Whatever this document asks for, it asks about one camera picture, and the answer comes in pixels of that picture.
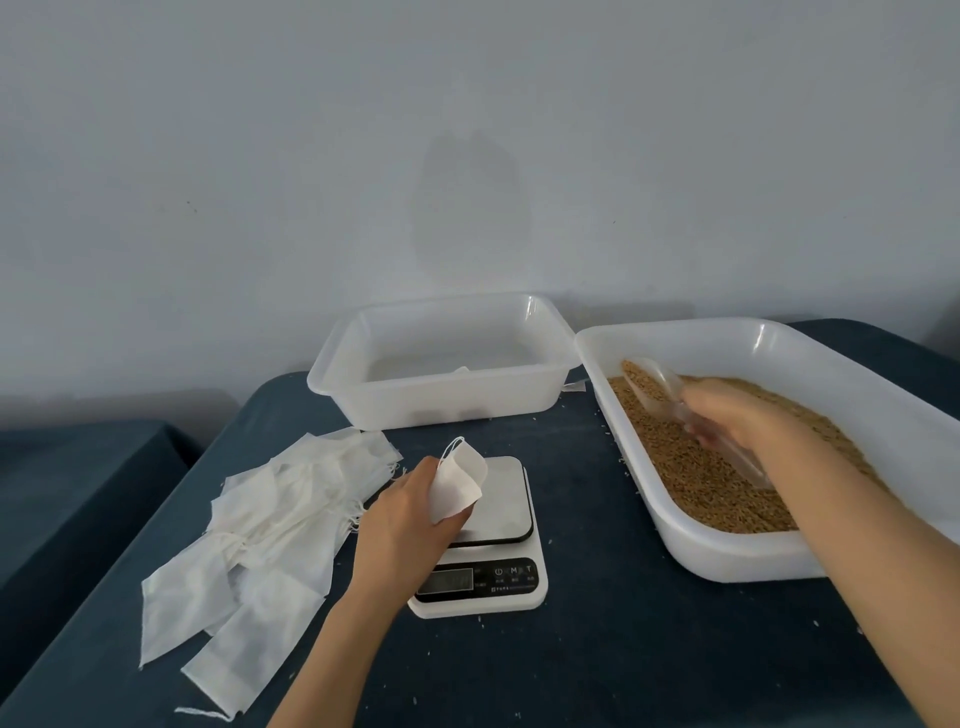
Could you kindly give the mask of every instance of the dark blue tablecloth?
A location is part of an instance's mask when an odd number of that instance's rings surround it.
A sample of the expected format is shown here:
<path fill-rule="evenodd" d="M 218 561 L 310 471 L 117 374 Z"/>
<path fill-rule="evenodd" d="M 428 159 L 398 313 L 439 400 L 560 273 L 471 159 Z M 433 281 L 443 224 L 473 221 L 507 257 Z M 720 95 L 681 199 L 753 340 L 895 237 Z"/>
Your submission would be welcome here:
<path fill-rule="evenodd" d="M 199 454 L 159 422 L 0 432 L 0 701 Z"/>
<path fill-rule="evenodd" d="M 934 405 L 960 373 L 896 337 L 853 322 L 798 325 L 852 358 L 865 341 L 897 383 Z M 908 364 L 901 380 L 898 362 Z M 942 376 L 939 383 L 927 379 Z M 179 670 L 196 637 L 137 671 L 140 580 L 204 530 L 220 483 L 303 432 L 346 424 L 303 374 L 267 382 L 120 557 L 0 708 L 13 726 L 201 725 L 177 706 L 212 709 Z M 409 464 L 464 435 L 484 455 L 527 468 L 550 577 L 531 612 L 421 620 L 401 612 L 364 690 L 358 725 L 916 726 L 897 687 L 825 579 L 722 585 L 669 556 L 618 462 L 591 392 L 534 416 L 388 432 Z M 330 599 L 286 665 L 236 723 L 263 726 L 349 580 L 353 539 Z"/>

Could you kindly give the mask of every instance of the plastic scoop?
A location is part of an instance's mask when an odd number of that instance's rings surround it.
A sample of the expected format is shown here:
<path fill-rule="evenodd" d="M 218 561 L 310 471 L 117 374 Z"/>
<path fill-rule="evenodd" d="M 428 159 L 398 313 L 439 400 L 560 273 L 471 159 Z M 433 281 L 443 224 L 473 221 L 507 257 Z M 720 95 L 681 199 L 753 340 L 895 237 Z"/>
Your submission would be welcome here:
<path fill-rule="evenodd" d="M 658 420 L 681 423 L 694 435 L 708 440 L 712 448 L 723 455 L 724 459 L 755 488 L 767 490 L 774 487 L 753 453 L 740 447 L 727 434 L 727 430 L 716 422 L 698 415 L 686 406 L 681 398 L 681 392 L 684 389 L 682 379 L 653 359 L 639 358 L 628 359 L 628 361 L 650 375 L 667 396 L 666 400 L 650 397 L 634 384 L 626 372 L 623 372 L 623 378 L 627 380 L 634 395 L 650 415 Z"/>

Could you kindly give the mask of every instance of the scale platform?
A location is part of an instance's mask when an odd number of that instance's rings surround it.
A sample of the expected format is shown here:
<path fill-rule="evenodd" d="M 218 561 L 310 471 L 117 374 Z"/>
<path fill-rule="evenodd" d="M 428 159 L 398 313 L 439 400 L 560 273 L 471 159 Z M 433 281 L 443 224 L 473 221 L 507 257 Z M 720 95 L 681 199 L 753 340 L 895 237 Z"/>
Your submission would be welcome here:
<path fill-rule="evenodd" d="M 483 496 L 407 602 L 418 617 L 534 609 L 548 586 L 527 472 L 515 457 L 488 457 Z"/>

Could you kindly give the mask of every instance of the white nonwoven bag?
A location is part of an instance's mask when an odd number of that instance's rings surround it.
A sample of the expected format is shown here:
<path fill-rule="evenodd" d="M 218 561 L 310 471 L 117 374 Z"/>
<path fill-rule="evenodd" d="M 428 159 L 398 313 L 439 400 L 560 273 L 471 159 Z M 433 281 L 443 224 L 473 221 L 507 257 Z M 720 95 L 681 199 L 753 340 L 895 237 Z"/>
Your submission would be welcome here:
<path fill-rule="evenodd" d="M 218 534 L 202 536 L 143 580 L 140 666 L 236 609 Z"/>
<path fill-rule="evenodd" d="M 462 437 L 444 451 L 430 486 L 430 521 L 437 523 L 475 503 L 487 479 L 487 461 Z"/>
<path fill-rule="evenodd" d="M 277 569 L 249 571 L 241 592 L 241 607 L 181 670 L 229 720 L 249 709 L 324 603 Z"/>

